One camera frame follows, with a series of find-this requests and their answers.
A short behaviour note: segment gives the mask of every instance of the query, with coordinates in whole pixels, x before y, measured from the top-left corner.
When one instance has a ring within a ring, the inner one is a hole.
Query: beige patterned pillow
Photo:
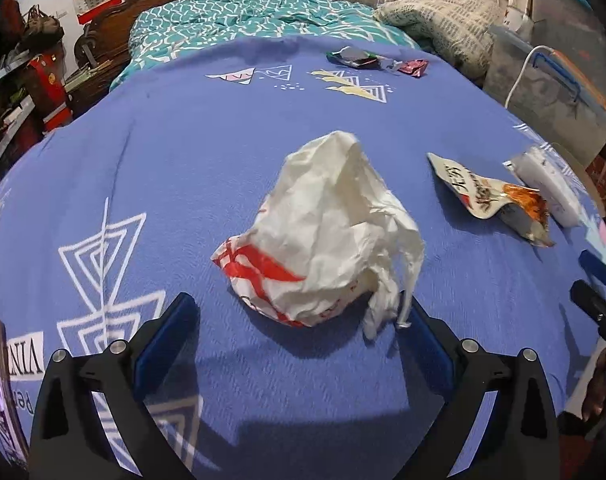
[[[432,40],[439,56],[473,80],[487,72],[494,44],[487,29],[501,12],[490,0],[397,0],[378,7],[374,18],[413,40]]]

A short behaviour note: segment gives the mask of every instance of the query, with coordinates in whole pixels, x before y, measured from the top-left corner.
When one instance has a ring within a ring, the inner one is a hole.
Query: brown bag
[[[28,13],[20,46],[38,54],[57,44],[64,33],[63,27],[54,16],[48,16],[38,6],[33,6]]]

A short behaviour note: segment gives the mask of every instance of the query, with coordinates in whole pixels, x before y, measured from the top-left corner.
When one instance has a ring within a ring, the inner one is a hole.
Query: teal blanket
[[[129,36],[132,61],[112,88],[138,70],[243,36],[313,34],[419,48],[372,13],[371,7],[334,0],[176,0],[136,19]]]

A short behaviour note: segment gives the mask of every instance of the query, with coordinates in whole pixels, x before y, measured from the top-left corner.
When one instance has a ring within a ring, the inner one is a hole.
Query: snack bag
[[[423,260],[418,228],[356,138],[333,132],[288,155],[254,225],[212,261],[247,306],[290,326],[338,316],[371,291],[363,330],[372,339],[397,314],[395,254],[404,263],[405,322]]]
[[[433,153],[427,156],[436,174],[472,215],[485,220],[500,212],[500,219],[532,245],[554,245],[549,238],[547,204],[538,190],[476,175],[456,161]]]

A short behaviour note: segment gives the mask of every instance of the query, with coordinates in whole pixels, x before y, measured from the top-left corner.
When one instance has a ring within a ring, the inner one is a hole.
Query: plastic storage box
[[[504,104],[532,46],[505,27],[490,26],[492,62],[483,90]],[[535,53],[509,110],[548,142],[564,146],[586,168],[606,143],[606,108],[561,58]]]
[[[606,101],[606,34],[587,0],[532,0],[531,43],[560,50]]]

